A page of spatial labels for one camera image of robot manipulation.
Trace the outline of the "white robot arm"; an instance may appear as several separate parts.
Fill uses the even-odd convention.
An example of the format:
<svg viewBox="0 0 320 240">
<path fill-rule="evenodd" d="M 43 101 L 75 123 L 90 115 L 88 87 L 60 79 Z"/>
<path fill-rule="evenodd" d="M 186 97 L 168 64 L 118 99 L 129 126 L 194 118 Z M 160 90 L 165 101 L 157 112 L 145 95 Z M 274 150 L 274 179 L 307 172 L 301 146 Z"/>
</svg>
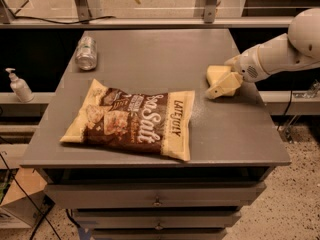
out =
<svg viewBox="0 0 320 240">
<path fill-rule="evenodd" d="M 288 32 L 228 59 L 224 65 L 211 65 L 206 77 L 209 99 L 233 96 L 243 82 L 255 83 L 279 72 L 295 72 L 320 65 L 320 9 L 299 13 Z"/>
</svg>

